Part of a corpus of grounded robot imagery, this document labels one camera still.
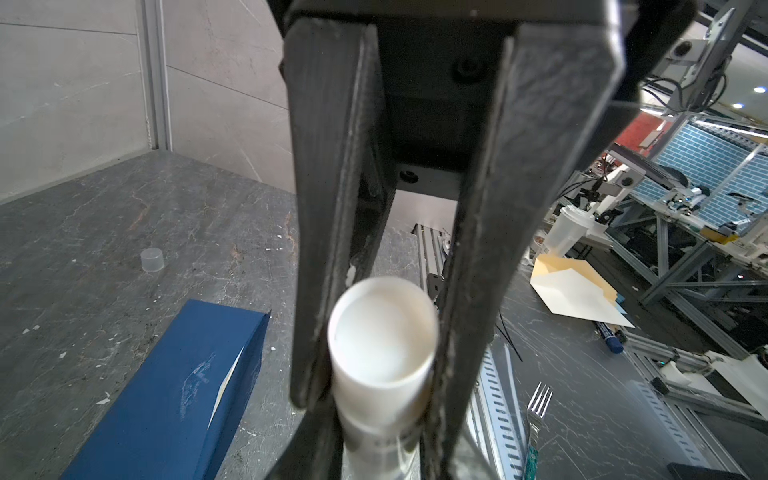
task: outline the yellow object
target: yellow object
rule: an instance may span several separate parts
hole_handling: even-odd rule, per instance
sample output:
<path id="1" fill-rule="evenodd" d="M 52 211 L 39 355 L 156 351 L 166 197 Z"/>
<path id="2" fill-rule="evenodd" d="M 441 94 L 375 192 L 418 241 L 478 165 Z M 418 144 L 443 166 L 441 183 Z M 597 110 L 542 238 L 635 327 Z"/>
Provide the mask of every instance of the yellow object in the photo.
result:
<path id="1" fill-rule="evenodd" d="M 728 242 L 733 242 L 735 239 L 739 238 L 739 236 L 736 235 L 735 233 L 733 235 L 729 235 L 728 237 L 726 237 L 722 233 L 716 230 L 712 230 L 709 227 L 702 228 L 701 231 L 699 231 L 699 233 L 701 234 L 702 237 L 706 238 L 707 240 L 711 240 L 713 242 L 717 242 L 722 245 L 725 245 Z"/>
<path id="2" fill-rule="evenodd" d="M 554 255 L 542 254 L 536 257 L 531 278 L 568 269 L 576 270 L 582 277 L 599 286 L 603 290 L 603 296 L 611 305 L 616 303 L 616 290 L 603 280 L 603 277 L 586 260 L 574 260 L 572 258 L 560 258 Z"/>

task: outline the blue box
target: blue box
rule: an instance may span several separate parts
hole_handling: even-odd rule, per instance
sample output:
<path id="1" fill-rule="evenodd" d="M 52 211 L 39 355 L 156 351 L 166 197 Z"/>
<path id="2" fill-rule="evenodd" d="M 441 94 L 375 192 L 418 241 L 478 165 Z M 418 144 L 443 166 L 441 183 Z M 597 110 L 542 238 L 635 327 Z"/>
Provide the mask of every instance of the blue box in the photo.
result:
<path id="1" fill-rule="evenodd" d="M 261 370 L 268 322 L 187 301 L 61 478 L 213 480 Z"/>

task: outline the blue marker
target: blue marker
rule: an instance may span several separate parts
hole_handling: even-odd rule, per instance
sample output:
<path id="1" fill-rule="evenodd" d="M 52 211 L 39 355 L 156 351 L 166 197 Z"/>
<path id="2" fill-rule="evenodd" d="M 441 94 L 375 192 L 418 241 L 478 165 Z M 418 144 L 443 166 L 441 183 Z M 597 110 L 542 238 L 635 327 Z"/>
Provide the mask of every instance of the blue marker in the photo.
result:
<path id="1" fill-rule="evenodd" d="M 595 322 L 594 324 L 598 326 L 598 332 L 603 337 L 603 340 L 605 340 L 605 344 L 608 345 L 610 351 L 613 353 L 622 353 L 624 351 L 624 345 L 621 345 L 621 342 L 616 338 L 611 329 L 608 328 L 608 325 L 602 322 Z"/>

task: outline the envelope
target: envelope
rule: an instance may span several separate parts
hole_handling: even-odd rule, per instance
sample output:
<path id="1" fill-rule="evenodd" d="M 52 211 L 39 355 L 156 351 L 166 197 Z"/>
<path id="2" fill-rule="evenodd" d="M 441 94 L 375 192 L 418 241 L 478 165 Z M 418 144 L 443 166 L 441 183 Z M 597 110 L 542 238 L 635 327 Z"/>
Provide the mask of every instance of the envelope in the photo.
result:
<path id="1" fill-rule="evenodd" d="M 616 290 L 583 260 L 540 255 L 531 285 L 552 313 L 634 328 L 616 310 Z"/>

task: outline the yellow envelope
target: yellow envelope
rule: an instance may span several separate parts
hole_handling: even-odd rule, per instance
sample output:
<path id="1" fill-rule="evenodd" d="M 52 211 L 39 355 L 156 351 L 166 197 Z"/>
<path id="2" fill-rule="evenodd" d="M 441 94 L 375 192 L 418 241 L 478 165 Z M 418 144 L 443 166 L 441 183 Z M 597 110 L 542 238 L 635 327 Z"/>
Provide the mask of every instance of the yellow envelope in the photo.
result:
<path id="1" fill-rule="evenodd" d="M 586 260 L 560 258 L 547 254 L 539 255 L 536 258 L 536 263 L 534 263 L 531 278 L 568 269 L 576 270 L 582 277 L 599 286 L 603 290 L 603 296 L 608 303 L 611 305 L 616 303 L 616 290 L 603 280 L 603 277 Z"/>

